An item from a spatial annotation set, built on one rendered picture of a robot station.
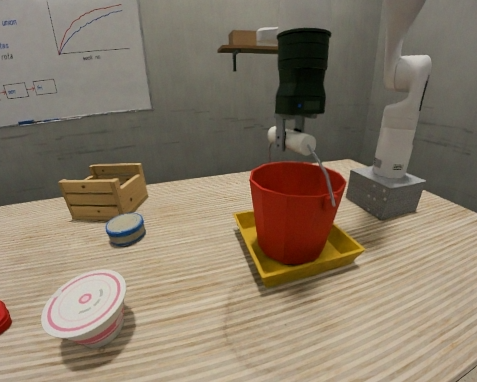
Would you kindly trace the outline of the yellow shallow tray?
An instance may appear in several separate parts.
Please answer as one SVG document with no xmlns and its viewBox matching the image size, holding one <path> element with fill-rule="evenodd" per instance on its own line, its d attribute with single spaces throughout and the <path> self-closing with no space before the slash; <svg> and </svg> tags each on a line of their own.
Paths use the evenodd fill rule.
<svg viewBox="0 0 477 382">
<path fill-rule="evenodd" d="M 359 243 L 333 223 L 325 247 L 319 258 L 313 260 L 315 262 L 303 265 L 281 263 L 267 257 L 259 247 L 254 210 L 233 213 L 233 216 L 254 264 L 262 276 L 265 288 L 352 264 L 365 251 Z"/>
</svg>

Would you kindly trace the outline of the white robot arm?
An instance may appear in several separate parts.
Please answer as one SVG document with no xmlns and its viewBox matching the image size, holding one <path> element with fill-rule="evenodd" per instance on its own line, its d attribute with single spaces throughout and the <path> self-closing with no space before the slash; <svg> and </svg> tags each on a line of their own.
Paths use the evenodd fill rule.
<svg viewBox="0 0 477 382">
<path fill-rule="evenodd" d="M 406 173 L 431 73 L 429 56 L 401 56 L 403 40 L 425 2 L 384 0 L 384 86 L 392 92 L 409 92 L 406 99 L 384 109 L 372 172 L 387 178 L 402 178 Z"/>
</svg>

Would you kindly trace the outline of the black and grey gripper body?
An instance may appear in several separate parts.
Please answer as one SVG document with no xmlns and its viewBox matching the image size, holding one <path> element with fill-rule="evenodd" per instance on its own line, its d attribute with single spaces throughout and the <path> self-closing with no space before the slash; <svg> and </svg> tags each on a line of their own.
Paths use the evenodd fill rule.
<svg viewBox="0 0 477 382">
<path fill-rule="evenodd" d="M 280 0 L 278 27 L 257 31 L 257 42 L 278 45 L 276 114 L 325 113 L 330 23 L 330 0 Z"/>
</svg>

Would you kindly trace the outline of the white and pink yogurt cup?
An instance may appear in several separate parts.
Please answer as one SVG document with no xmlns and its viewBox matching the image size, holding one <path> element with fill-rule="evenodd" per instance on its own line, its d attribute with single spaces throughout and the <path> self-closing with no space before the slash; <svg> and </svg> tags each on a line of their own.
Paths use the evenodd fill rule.
<svg viewBox="0 0 477 382">
<path fill-rule="evenodd" d="M 79 275 L 60 287 L 46 303 L 41 323 L 51 336 L 89 348 L 111 342 L 124 323 L 124 278 L 112 270 Z"/>
</svg>

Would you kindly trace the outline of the wooden crate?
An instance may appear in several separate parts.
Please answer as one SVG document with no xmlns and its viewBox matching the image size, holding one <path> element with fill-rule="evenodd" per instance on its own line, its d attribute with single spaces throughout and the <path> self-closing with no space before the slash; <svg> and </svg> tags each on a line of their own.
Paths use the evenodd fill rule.
<svg viewBox="0 0 477 382">
<path fill-rule="evenodd" d="M 91 165 L 89 170 L 91 176 L 84 180 L 58 182 L 72 219 L 110 221 L 134 213 L 149 197 L 141 163 Z"/>
</svg>

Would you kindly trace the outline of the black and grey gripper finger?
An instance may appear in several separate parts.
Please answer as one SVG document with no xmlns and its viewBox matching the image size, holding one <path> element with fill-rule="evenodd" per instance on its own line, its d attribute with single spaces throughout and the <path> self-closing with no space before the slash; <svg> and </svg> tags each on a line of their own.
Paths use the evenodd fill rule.
<svg viewBox="0 0 477 382">
<path fill-rule="evenodd" d="M 285 151 L 285 140 L 286 140 L 286 131 L 285 131 L 285 122 L 287 120 L 295 120 L 295 115 L 282 115 L 276 114 L 274 112 L 274 117 L 276 117 L 276 135 L 275 135 L 275 149 L 279 151 Z"/>
<path fill-rule="evenodd" d="M 315 119 L 317 118 L 317 114 L 311 115 L 295 115 L 295 128 L 294 131 L 298 131 L 304 133 L 305 129 L 305 118 Z"/>
</svg>

